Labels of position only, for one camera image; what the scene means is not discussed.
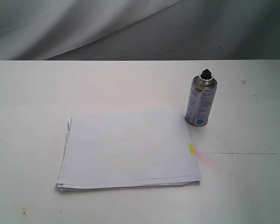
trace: yellow sticky note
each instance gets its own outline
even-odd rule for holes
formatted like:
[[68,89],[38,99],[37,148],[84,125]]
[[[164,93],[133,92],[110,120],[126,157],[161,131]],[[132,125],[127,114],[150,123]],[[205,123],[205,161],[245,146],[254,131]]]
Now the yellow sticky note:
[[195,154],[194,146],[192,143],[189,144],[189,148],[190,148],[190,153]]

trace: spray can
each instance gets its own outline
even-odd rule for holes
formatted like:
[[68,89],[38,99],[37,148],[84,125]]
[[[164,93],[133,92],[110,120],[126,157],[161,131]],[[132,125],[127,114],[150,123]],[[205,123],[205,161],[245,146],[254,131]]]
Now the spray can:
[[189,124],[206,125],[216,90],[217,81],[208,69],[193,79],[186,114],[186,121]]

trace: stack of paper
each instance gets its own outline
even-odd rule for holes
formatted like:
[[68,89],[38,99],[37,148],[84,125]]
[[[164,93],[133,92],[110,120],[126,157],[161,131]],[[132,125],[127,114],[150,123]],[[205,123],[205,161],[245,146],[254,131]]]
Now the stack of paper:
[[181,185],[202,177],[182,113],[174,109],[73,116],[61,191]]

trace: table surface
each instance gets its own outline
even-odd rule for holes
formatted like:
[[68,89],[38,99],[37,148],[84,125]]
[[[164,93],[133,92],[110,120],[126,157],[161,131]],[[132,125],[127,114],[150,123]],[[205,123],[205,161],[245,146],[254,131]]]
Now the table surface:
[[[209,123],[189,126],[200,183],[57,191],[73,114],[185,113],[206,68],[218,82]],[[280,60],[0,61],[0,224],[61,222],[280,223]]]

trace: blue circle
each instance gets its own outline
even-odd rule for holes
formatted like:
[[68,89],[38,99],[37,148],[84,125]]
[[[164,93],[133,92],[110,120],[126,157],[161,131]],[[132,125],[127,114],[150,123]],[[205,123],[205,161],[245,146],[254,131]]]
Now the blue circle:
[[203,124],[203,120],[198,120],[197,124],[199,124],[199,125]]

